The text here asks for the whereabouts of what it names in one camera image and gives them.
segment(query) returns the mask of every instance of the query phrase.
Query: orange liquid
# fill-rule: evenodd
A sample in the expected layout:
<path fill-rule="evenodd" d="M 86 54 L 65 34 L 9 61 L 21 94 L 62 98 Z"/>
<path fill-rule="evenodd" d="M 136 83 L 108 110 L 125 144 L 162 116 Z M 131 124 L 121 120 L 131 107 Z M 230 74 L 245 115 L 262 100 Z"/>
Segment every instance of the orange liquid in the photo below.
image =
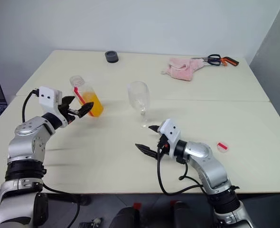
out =
<path fill-rule="evenodd" d="M 95 116 L 98 117 L 101 115 L 101 113 L 103 112 L 103 106 L 100 103 L 96 93 L 94 92 L 83 92 L 81 94 L 83 100 L 85 101 L 85 103 L 88 102 L 93 102 L 93 107 L 91 109 L 91 111 L 88 113 L 90 116 Z"/>

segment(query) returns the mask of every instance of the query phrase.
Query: black cap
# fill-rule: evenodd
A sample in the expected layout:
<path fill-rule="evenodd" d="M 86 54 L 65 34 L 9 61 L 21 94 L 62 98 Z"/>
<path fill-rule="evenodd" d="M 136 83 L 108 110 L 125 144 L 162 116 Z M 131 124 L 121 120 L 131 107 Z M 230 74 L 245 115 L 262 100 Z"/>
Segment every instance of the black cap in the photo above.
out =
<path fill-rule="evenodd" d="M 116 63 L 119 61 L 117 52 L 115 52 L 115 51 L 107 51 L 105 53 L 105 57 L 106 57 L 107 62 L 109 62 L 109 63 Z"/>

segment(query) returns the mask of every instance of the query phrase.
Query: wine glass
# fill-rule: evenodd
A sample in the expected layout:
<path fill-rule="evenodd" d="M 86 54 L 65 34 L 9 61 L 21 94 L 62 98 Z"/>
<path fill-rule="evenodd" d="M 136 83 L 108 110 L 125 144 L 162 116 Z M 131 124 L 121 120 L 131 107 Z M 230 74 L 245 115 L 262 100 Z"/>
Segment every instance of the wine glass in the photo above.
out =
<path fill-rule="evenodd" d="M 141 126 L 147 126 L 146 111 L 149 108 L 149 88 L 144 82 L 132 82 L 127 86 L 131 106 L 141 114 Z"/>

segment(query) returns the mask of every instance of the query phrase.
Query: black cable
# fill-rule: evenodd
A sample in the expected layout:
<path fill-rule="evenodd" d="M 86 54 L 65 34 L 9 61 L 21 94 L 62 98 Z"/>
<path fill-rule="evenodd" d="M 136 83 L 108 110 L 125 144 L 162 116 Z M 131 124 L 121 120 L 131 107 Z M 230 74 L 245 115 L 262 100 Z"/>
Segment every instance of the black cable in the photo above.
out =
<path fill-rule="evenodd" d="M 186 170 L 185 170 L 184 174 L 179 177 L 179 180 L 181 181 L 184 178 L 187 178 L 187 179 L 190 179 L 193 182 L 195 182 L 197 185 L 192 185 L 192 186 L 187 187 L 187 188 L 185 188 L 183 190 L 180 190 L 180 191 L 177 191 L 177 192 L 173 192 L 173 193 L 166 192 L 164 187 L 163 187 L 162 180 L 161 180 L 161 175 L 160 175 L 160 150 L 161 150 L 161 148 L 158 147 L 158 149 L 157 149 L 157 176 L 158 176 L 158 181 L 159 181 L 160 188 L 161 188 L 162 192 L 165 195 L 167 195 L 167 196 L 174 196 L 174 195 L 178 195 L 180 193 L 183 193 L 183 192 L 185 192 L 187 190 L 190 190 L 190 189 L 193 189 L 193 188 L 200 188 L 201 191 L 203 192 L 203 194 L 205 194 L 205 196 L 208 196 L 208 194 L 204 191 L 202 184 L 200 184 L 196 179 L 187 176 L 188 165 L 187 165 L 186 161 L 184 162 L 184 164 L 186 166 Z M 214 223 L 214 211 L 213 211 L 213 206 L 212 205 L 211 205 L 211 220 L 212 220 L 211 228 L 218 228 L 219 227 L 218 224 Z"/>
<path fill-rule="evenodd" d="M 158 147 L 158 149 L 157 149 L 157 176 L 158 176 L 158 181 L 159 181 L 160 188 L 161 188 L 162 192 L 163 192 L 165 195 L 167 195 L 167 196 L 175 196 L 175 195 L 178 195 L 178 194 L 180 194 L 180 193 L 183 193 L 183 192 L 185 192 L 185 191 L 187 191 L 187 190 L 190 190 L 190 189 L 193 189 L 193 188 L 200 188 L 200 187 L 203 187 L 202 184 L 197 184 L 197 185 L 192 185 L 192 186 L 189 186 L 189 187 L 187 187 L 187 188 L 185 188 L 185 189 L 182 189 L 182 190 L 176 191 L 176 192 L 172 192 L 172 193 L 169 193 L 169 192 L 165 191 L 165 189 L 164 189 L 164 187 L 163 187 L 163 184 L 162 184 L 162 180 L 161 180 L 161 174 L 160 174 L 160 149 L 161 149 L 161 148 L 159 148 L 159 147 Z"/>
<path fill-rule="evenodd" d="M 59 193 L 59 194 L 64 194 L 64 195 L 69 195 L 76 202 L 76 204 L 77 204 L 77 211 L 75 212 L 75 216 L 74 216 L 73 220 L 67 226 L 67 228 L 70 228 L 73 225 L 73 223 L 75 222 L 75 220 L 77 219 L 77 217 L 79 215 L 79 212 L 80 212 L 80 202 L 79 202 L 79 200 L 77 199 L 77 197 L 74 194 L 52 189 L 52 188 L 48 187 L 46 184 L 44 184 L 44 183 L 43 183 L 43 187 L 45 189 L 47 189 L 48 191 L 52 191 L 52 192 Z"/>
<path fill-rule="evenodd" d="M 25 108 L 26 108 L 26 104 L 28 102 L 28 100 L 30 99 L 31 95 L 35 94 L 36 96 L 39 96 L 39 89 L 34 89 L 32 90 L 28 96 L 26 97 L 24 103 L 23 103 L 23 107 L 22 107 L 22 123 L 25 122 Z"/>

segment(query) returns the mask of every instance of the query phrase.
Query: black round object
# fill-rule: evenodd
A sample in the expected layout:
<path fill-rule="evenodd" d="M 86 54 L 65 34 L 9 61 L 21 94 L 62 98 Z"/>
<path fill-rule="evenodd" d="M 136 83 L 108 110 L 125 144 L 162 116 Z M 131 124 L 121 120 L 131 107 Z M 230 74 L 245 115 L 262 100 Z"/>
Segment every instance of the black round object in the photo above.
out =
<path fill-rule="evenodd" d="M 52 113 L 45 113 L 42 117 L 47 119 L 55 130 L 62 126 L 61 120 Z"/>
<path fill-rule="evenodd" d="M 183 158 L 184 149 L 187 145 L 187 142 L 179 140 L 174 150 L 174 156 Z"/>
<path fill-rule="evenodd" d="M 115 51 L 107 51 L 105 53 L 106 61 L 109 63 L 116 63 L 119 61 L 117 52 Z"/>
<path fill-rule="evenodd" d="M 5 180 L 20 178 L 39 178 L 41 179 L 46 170 L 42 162 L 34 160 L 13 161 L 7 165 Z"/>
<path fill-rule="evenodd" d="M 240 206 L 240 201 L 232 189 L 215 195 L 209 195 L 208 202 L 213 205 L 215 211 L 219 214 L 232 212 Z"/>

